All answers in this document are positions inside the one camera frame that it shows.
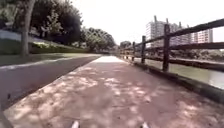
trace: grassy slope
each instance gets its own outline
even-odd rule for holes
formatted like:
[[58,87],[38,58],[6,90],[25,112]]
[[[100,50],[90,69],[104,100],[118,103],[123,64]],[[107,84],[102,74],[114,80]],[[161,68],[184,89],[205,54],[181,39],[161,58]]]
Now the grassy slope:
[[92,56],[94,54],[78,54],[78,53],[53,53],[53,54],[32,54],[29,57],[22,58],[19,55],[0,55],[0,66],[25,64],[30,62],[38,62],[43,60],[56,60],[60,58],[79,58]]
[[0,39],[0,66],[24,64],[29,62],[37,62],[42,60],[55,60],[59,58],[70,57],[85,57],[91,54],[77,54],[86,53],[85,49],[77,49],[67,46],[46,44],[41,42],[30,43],[29,57],[22,58],[18,54],[20,53],[20,42]]

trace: sky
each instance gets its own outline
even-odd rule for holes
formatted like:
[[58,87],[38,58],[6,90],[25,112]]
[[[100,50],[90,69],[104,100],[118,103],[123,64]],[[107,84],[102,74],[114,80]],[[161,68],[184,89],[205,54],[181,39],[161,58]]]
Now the sky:
[[[223,0],[72,0],[84,20],[83,26],[110,33],[117,44],[141,42],[146,24],[154,15],[190,27],[224,18]],[[224,41],[224,28],[214,29],[214,41]]]

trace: apartment building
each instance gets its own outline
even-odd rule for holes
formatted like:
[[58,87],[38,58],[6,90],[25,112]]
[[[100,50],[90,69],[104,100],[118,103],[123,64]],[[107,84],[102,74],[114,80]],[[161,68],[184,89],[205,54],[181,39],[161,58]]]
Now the apartment building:
[[[149,22],[146,25],[146,39],[153,39],[159,36],[164,35],[164,25],[169,24],[170,32],[179,31],[181,29],[185,29],[179,22],[179,25],[175,23],[169,23],[168,19],[166,22],[158,21],[157,17],[154,16],[154,21]],[[204,43],[204,42],[212,42],[213,41],[213,32],[212,30],[205,30],[198,33],[186,34],[182,36],[172,37],[170,39],[170,45],[183,45],[190,43]],[[163,46],[163,40],[153,42],[152,47]]]

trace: sidewalk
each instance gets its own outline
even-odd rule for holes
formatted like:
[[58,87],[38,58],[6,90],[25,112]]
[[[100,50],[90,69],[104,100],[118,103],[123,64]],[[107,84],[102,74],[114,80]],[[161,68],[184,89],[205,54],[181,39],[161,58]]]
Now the sidewalk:
[[7,109],[15,128],[223,128],[224,107],[112,56],[101,57]]

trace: railing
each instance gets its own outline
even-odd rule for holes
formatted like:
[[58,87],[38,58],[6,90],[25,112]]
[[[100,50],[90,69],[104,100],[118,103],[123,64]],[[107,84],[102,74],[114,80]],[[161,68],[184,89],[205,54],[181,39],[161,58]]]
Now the railing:
[[[170,33],[170,27],[168,24],[164,25],[164,35],[160,37],[156,37],[154,39],[146,40],[145,36],[142,36],[142,42],[139,44],[135,44],[133,42],[132,47],[121,49],[120,54],[122,56],[131,56],[132,61],[135,60],[135,57],[141,58],[141,63],[145,64],[146,59],[162,61],[162,71],[167,72],[169,70],[169,63],[176,63],[176,64],[183,64],[187,66],[193,66],[198,68],[205,68],[205,69],[212,69],[218,71],[224,71],[224,66],[220,63],[210,63],[210,62],[203,62],[203,61],[190,61],[185,59],[173,59],[170,58],[170,51],[171,50],[186,50],[186,49],[224,49],[223,42],[213,42],[213,43],[200,43],[200,44],[185,44],[185,45],[177,45],[177,46],[170,46],[170,39],[172,37],[182,36],[186,34],[196,33],[199,31],[213,29],[218,27],[224,26],[224,19],[216,20],[213,22],[209,22],[206,24],[197,25],[195,27],[183,29],[177,32]],[[146,44],[153,43],[155,41],[163,40],[164,45],[162,47],[149,47],[146,48]],[[162,50],[163,51],[163,58],[146,56],[146,52],[156,52]]]

